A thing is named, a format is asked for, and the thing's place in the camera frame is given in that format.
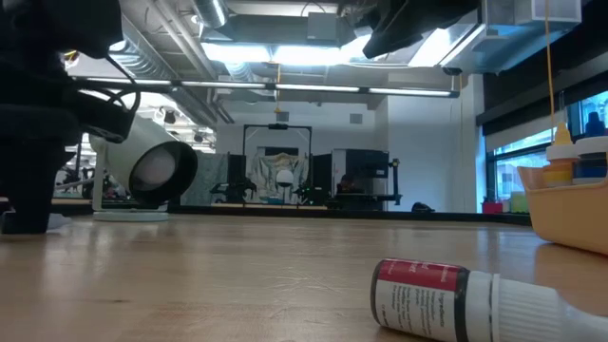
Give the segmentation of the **large yellow food coloring bottle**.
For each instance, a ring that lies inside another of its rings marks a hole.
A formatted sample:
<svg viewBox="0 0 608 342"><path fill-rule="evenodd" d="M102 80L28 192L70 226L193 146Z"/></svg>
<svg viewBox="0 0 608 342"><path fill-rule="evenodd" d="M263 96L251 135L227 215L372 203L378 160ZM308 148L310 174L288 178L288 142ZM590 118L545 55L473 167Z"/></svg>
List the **large yellow food coloring bottle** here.
<svg viewBox="0 0 608 342"><path fill-rule="evenodd" d="M558 123L555 140L546 148L548 164L542 168L546 187L573 184L573 165L579 159L566 123Z"/></svg>

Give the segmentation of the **large blue food coloring bottle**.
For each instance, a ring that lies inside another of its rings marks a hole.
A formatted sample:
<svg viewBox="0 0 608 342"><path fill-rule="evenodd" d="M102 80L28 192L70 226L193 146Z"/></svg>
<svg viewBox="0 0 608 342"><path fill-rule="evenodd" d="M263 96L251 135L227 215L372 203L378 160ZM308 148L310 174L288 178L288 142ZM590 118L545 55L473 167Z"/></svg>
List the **large blue food coloring bottle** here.
<svg viewBox="0 0 608 342"><path fill-rule="evenodd" d="M579 157L573 166L575 185L603 182L608 176L608 133L596 111L589 114L584 131L584 137L575 142Z"/></svg>

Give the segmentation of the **small red food coloring bottle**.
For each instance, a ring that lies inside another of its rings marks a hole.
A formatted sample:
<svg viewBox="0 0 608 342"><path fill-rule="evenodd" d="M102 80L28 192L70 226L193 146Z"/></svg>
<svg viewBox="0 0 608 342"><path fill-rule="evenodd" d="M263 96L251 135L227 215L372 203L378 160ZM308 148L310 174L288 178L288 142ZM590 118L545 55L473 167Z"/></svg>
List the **small red food coloring bottle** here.
<svg viewBox="0 0 608 342"><path fill-rule="evenodd" d="M552 288L441 263L381 260L370 308L383 327L439 342L608 342L608 317Z"/></svg>

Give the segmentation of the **linear ceiling light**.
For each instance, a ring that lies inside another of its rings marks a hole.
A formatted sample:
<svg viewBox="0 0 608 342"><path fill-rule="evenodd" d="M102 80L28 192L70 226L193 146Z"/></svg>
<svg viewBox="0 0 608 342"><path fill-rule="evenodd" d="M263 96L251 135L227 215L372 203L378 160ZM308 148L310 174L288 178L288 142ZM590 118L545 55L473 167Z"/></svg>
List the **linear ceiling light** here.
<svg viewBox="0 0 608 342"><path fill-rule="evenodd" d="M182 88L210 88L210 89L237 89L237 90L270 90L270 91L308 91L327 93L346 93L358 95L383 95L403 97L432 97L457 98L460 95L456 90L437 90L422 88L394 88L394 87L365 87L348 85L301 85L284 83L243 83L223 81L182 81L182 80L147 80L139 79L134 82L123 78L89 78L76 77L75 81L81 86L99 86L112 89L140 89L142 91L166 92Z"/></svg>

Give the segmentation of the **black background cabinet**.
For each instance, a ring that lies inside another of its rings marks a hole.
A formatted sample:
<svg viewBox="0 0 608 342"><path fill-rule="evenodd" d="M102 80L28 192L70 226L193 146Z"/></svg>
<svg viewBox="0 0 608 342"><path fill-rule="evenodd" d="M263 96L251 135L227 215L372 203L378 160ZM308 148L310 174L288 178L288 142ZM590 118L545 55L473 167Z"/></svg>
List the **black background cabinet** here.
<svg viewBox="0 0 608 342"><path fill-rule="evenodd" d="M334 149L332 152L332 196L327 207L337 210L387 211L388 202L401 204L398 168L400 161L390 159L388 151ZM337 194L336 185L343 175L353 175L363 194Z"/></svg>

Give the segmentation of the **person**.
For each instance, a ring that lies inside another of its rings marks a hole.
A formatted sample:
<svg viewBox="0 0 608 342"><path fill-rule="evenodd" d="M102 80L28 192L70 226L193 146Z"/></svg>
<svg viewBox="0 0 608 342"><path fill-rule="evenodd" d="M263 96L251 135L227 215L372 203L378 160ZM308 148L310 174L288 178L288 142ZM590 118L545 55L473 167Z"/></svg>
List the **person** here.
<svg viewBox="0 0 608 342"><path fill-rule="evenodd" d="M345 174L336 185L337 194L363 194L364 190L355 185L353 175Z"/></svg>

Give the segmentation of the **patterned cloth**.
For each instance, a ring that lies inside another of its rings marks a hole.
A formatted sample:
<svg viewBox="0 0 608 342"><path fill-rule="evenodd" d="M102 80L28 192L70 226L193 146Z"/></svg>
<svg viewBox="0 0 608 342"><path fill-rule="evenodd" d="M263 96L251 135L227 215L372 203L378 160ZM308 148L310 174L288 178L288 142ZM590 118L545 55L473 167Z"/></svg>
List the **patterned cloth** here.
<svg viewBox="0 0 608 342"><path fill-rule="evenodd" d="M270 199L285 200L285 203L299 202L295 190L308 179L309 161L304 157L280 153L274 156L255 155L249 161L247 178L256 186L253 202L270 203ZM276 182L279 171L288 170L294 175L294 181L286 189Z"/></svg>

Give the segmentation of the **green container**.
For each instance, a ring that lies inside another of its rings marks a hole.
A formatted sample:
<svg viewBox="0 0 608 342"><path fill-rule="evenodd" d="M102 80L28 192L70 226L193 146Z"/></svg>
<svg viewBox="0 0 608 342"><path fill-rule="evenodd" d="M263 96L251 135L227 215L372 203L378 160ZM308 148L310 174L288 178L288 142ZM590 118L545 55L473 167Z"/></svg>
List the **green container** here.
<svg viewBox="0 0 608 342"><path fill-rule="evenodd" d="M512 213L528 213L528 202L524 192L512 192L510 195L510 211Z"/></svg>

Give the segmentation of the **yellow plastic bin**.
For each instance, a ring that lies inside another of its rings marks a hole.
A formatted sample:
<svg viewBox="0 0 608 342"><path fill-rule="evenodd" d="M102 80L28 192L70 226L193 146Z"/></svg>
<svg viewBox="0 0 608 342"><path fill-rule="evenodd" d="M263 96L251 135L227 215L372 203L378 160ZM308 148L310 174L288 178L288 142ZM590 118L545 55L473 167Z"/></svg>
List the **yellow plastic bin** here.
<svg viewBox="0 0 608 342"><path fill-rule="evenodd" d="M608 178L549 188L540 168L520 167L518 172L540 238L608 256Z"/></svg>

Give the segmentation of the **background robot station frame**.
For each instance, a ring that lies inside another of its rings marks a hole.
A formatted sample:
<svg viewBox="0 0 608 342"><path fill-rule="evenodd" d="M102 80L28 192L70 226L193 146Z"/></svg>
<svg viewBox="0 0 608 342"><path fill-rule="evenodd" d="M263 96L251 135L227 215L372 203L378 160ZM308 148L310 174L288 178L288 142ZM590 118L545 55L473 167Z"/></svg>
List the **background robot station frame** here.
<svg viewBox="0 0 608 342"><path fill-rule="evenodd" d="M304 141L308 144L308 146L307 146L308 151L301 152L298 147L292 148L292 147L281 147L281 146L279 146L279 147L259 146L256 148L248 148L248 142L252 138L254 138L256 136L257 132L260 130L266 130L267 132L269 132L269 131L291 132L291 133L297 133L300 136L302 136L303 133L306 132L308 134L308 137L305 138ZM249 202L251 202L253 204L268 204L268 205L271 205L271 204L298 205L300 203L300 196L296 193L296 191L302 185L307 186L312 183L312 173L313 173L312 137L313 137L313 129L310 126L288 125L285 123L245 124L243 126L241 151L242 151L242 156L246 158L246 163L243 166L242 175L243 175L244 179L246 179L248 182L250 182L254 186L254 189L250 190L250 198L248 199ZM297 197L299 199L299 202L296 204L290 204L290 203L285 203L285 200L279 201L279 199L274 199L274 198L270 199L270 203L253 202L253 194L256 192L257 188L246 176L247 169L249 166L249 161L255 155L274 156L274 155L278 155L280 153L285 153L290 156L304 157L309 161L310 169L309 169L309 173L308 173L308 179L306 180L306 182L304 184L300 185L299 188L294 191L294 193L297 195Z"/></svg>

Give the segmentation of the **black aluminium table frame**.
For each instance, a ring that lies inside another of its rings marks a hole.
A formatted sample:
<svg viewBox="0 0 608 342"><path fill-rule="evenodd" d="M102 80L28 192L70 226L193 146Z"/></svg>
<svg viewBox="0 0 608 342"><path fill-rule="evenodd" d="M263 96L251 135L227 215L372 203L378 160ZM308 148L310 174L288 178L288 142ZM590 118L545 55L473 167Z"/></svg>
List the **black aluminium table frame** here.
<svg viewBox="0 0 608 342"><path fill-rule="evenodd" d="M420 221L454 221L504 223L520 226L532 226L527 214L470 214L470 213L412 213L382 211L345 211L321 210L312 207L271 208L226 207L226 206L168 206L169 214L206 215L235 217L276 217L276 218L314 218L314 219L378 219L378 220L420 220Z"/></svg>

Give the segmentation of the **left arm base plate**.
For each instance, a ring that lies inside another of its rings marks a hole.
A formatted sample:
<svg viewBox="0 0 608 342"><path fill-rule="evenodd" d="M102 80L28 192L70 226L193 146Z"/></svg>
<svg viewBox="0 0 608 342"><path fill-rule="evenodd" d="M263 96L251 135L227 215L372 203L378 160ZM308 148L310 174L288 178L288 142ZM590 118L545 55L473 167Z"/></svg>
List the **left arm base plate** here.
<svg viewBox="0 0 608 342"><path fill-rule="evenodd" d="M8 211L0 215L0 232L5 235L42 235L71 223L61 214L18 213Z"/></svg>

